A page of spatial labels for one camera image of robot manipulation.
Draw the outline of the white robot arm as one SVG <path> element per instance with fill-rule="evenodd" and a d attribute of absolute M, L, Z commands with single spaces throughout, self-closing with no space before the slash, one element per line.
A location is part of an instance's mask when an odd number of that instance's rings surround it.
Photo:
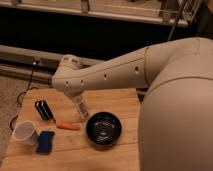
<path fill-rule="evenodd" d="M 52 78 L 68 96 L 85 90 L 145 88 L 139 115 L 140 171 L 213 171 L 213 40 L 147 46 L 84 69 L 62 57 Z"/>

